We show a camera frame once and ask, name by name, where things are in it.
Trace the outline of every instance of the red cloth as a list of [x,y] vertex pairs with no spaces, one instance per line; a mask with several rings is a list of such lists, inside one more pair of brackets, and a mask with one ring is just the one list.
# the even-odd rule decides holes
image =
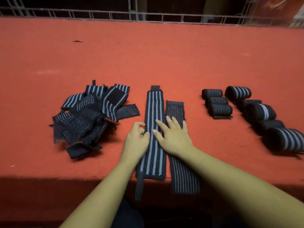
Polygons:
[[[45,198],[37,200],[37,208],[48,208],[65,197],[50,195],[59,194],[60,187],[44,195],[43,189],[13,184],[14,179],[103,179],[119,161],[132,124],[144,121],[151,85],[161,86],[165,100],[184,102],[196,147],[282,188],[304,187],[303,156],[273,155],[236,107],[232,120],[214,120],[200,96],[204,88],[246,86],[251,98],[271,105],[287,128],[304,132],[304,106],[298,104],[303,100],[303,30],[14,18],[1,18],[0,29],[0,180],[7,180],[0,200],[6,197],[6,205],[18,200],[27,208]],[[130,86],[126,103],[136,103],[141,116],[121,121],[103,138],[100,154],[74,161],[64,145],[53,144],[48,125],[67,96],[84,91],[93,79]],[[170,182],[168,160],[165,182]],[[77,187],[70,190],[79,193]],[[77,204],[72,199],[64,203]],[[5,216],[1,212],[0,220]],[[65,215],[51,211],[48,216]]]

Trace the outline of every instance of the black fabric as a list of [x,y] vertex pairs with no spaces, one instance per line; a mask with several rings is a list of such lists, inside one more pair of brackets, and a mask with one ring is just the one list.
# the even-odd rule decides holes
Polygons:
[[257,120],[275,120],[277,115],[269,105],[249,104],[244,108],[243,116],[251,123]]
[[263,135],[269,128],[285,128],[283,122],[279,120],[253,121],[252,127],[258,135]]
[[53,117],[54,122],[58,122],[62,126],[68,126],[71,122],[75,120],[76,116],[71,113],[59,113]]
[[84,108],[78,113],[76,119],[62,133],[66,141],[73,145],[92,129],[94,122],[102,115],[92,109]]
[[140,200],[141,198],[144,178],[166,178],[166,153],[163,151],[152,133],[153,129],[158,130],[162,133],[161,129],[155,122],[156,119],[162,122],[166,122],[164,111],[164,97],[161,90],[147,92],[145,132],[150,133],[150,143],[147,152],[143,155],[136,168],[136,200]]
[[117,210],[111,228],[144,228],[145,223],[137,210],[123,199]]
[[240,100],[235,103],[238,110],[243,112],[244,108],[249,104],[261,104],[261,100]]
[[129,86],[120,85],[120,84],[115,84],[114,87],[118,88],[119,90],[121,90],[121,91],[124,92],[125,94],[129,94],[129,90],[130,90],[130,87],[129,87]]
[[124,103],[125,100],[127,100],[127,98],[128,94],[112,86],[106,91],[104,99],[100,103],[100,109],[107,118],[117,122],[117,109],[122,105],[122,103]]
[[294,129],[270,128],[265,131],[263,143],[272,151],[304,152],[304,136]]
[[[166,101],[166,115],[175,117],[181,128],[185,120],[184,103]],[[182,160],[169,155],[172,191],[177,194],[198,194],[200,192],[199,176]]]
[[50,125],[50,127],[53,128],[54,133],[54,144],[59,142],[64,142],[65,139],[62,136],[62,132],[66,130],[64,126],[62,126],[60,123],[55,122],[54,124]]
[[231,119],[232,116],[212,116],[213,119],[219,120],[219,119]]
[[223,91],[218,89],[203,89],[202,98],[205,100],[207,97],[221,97],[223,96]]
[[251,91],[247,87],[228,86],[225,91],[225,96],[230,101],[235,102],[251,97]]
[[117,119],[126,119],[126,118],[131,118],[135,116],[139,116],[139,110],[135,104],[131,105],[124,105],[118,108],[117,112]]
[[105,88],[104,86],[87,85],[86,90],[85,90],[85,94],[90,95],[92,93],[95,93],[96,96],[101,97],[102,94],[106,91],[107,91],[107,88]]
[[79,101],[73,108],[70,109],[71,113],[77,113],[83,108],[96,103],[96,93],[89,94],[85,96],[81,101]]
[[77,143],[75,145],[69,146],[66,151],[69,154],[70,158],[73,159],[85,155],[86,153],[90,152],[91,149],[81,143]]
[[74,107],[77,102],[82,100],[85,97],[85,93],[80,93],[80,94],[74,94],[71,95],[65,100],[63,103],[61,109],[69,110],[70,108]]
[[228,99],[223,97],[207,97],[205,100],[205,106],[209,108],[211,104],[228,105]]
[[229,116],[232,114],[232,107],[230,105],[214,105],[211,104],[208,113],[210,116]]

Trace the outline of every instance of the person's left arm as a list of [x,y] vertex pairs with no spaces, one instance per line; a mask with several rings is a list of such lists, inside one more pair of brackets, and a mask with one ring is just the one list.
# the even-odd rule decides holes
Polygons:
[[119,163],[70,214],[60,228],[111,227],[135,166],[146,152],[150,134],[135,122],[127,134]]

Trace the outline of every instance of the pile of wrist wraps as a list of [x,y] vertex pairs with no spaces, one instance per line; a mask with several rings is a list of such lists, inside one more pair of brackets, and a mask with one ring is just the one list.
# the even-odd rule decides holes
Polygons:
[[130,87],[115,84],[108,88],[97,86],[95,80],[87,85],[84,93],[69,96],[61,111],[53,117],[54,143],[66,141],[70,158],[82,157],[98,145],[109,124],[119,125],[118,120],[139,116],[135,104],[124,105]]

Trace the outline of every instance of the metal railing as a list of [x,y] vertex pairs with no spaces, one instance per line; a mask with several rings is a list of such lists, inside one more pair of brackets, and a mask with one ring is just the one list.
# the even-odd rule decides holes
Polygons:
[[249,25],[249,26],[293,26],[304,27],[304,19],[298,19],[292,24],[284,18],[257,17],[248,15],[253,0],[247,0],[242,13],[238,16],[229,15],[200,15],[200,14],[169,14],[169,13],[143,13],[138,12],[137,0],[135,9],[131,9],[131,0],[128,0],[129,11],[98,11],[75,10],[53,8],[27,8],[22,0],[7,0],[9,7],[0,7],[0,16],[14,16],[24,18],[58,18],[78,20],[100,21],[124,21],[124,22],[153,22],[153,23],[177,23],[177,24],[204,24],[204,25]]

